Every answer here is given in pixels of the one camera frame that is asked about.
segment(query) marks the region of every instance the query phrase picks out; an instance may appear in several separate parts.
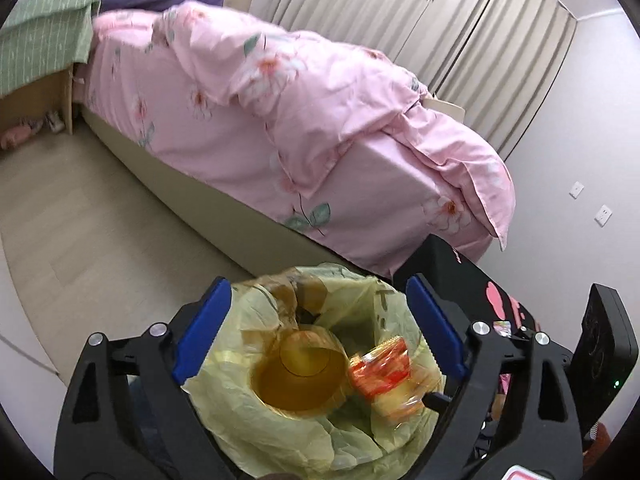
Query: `pink duvet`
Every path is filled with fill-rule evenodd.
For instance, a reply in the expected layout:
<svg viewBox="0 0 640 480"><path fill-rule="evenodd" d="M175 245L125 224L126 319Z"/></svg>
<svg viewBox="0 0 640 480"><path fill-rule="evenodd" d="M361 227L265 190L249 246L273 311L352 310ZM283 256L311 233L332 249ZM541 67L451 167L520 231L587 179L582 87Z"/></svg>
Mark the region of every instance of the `pink duvet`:
<svg viewBox="0 0 640 480"><path fill-rule="evenodd" d="M186 2L94 21L81 100L169 166L390 276L429 233L477 260L513 184L379 53Z"/></svg>

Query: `silver bolt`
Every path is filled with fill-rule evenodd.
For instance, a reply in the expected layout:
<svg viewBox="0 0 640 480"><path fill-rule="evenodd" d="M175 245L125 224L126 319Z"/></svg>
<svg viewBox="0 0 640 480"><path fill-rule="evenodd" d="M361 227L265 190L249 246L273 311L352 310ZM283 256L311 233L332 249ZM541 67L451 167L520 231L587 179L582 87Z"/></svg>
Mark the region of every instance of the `silver bolt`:
<svg viewBox="0 0 640 480"><path fill-rule="evenodd" d="M166 334L166 325L164 323L153 324L149 329L149 333L153 337L160 337L161 335Z"/></svg>
<svg viewBox="0 0 640 480"><path fill-rule="evenodd" d="M474 332L477 333L478 335L487 335L489 333L489 325L487 325L487 323L485 323L484 321L476 321L473 324L473 329Z"/></svg>
<svg viewBox="0 0 640 480"><path fill-rule="evenodd" d="M545 334L544 332L538 332L536 334L536 341L541 344L541 345L548 345L549 344L549 336L547 334Z"/></svg>
<svg viewBox="0 0 640 480"><path fill-rule="evenodd" d="M104 339L104 337L102 336L102 334L100 332L96 332L96 333L91 334L89 336L89 339L87 340L87 342L91 346L98 346L102 342L103 339Z"/></svg>

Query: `floor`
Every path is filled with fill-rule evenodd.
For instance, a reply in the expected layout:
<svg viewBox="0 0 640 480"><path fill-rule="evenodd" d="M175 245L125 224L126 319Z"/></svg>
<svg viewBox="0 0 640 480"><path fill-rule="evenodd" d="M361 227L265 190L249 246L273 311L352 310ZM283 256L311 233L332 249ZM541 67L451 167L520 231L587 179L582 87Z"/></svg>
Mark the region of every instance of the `floor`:
<svg viewBox="0 0 640 480"><path fill-rule="evenodd" d="M65 383L92 332L138 335L216 276L249 277L84 123L0 155L0 231L22 306Z"/></svg>

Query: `yellow plastic bag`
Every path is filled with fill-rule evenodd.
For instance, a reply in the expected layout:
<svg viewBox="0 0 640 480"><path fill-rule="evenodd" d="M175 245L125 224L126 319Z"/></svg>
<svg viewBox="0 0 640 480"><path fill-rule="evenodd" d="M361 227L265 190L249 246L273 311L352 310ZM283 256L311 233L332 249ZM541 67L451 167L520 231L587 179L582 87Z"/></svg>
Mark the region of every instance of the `yellow plastic bag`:
<svg viewBox="0 0 640 480"><path fill-rule="evenodd" d="M251 389L252 370L278 334L299 322L330 330L348 356L400 335L412 362L430 372L431 390L444 387L404 294L341 266L297 267L233 286L231 309L202 368L184 385L203 425L254 477L290 472L305 480L397 480L426 446L435 412L425 408L393 427L352 395L326 416L293 418Z"/></svg>

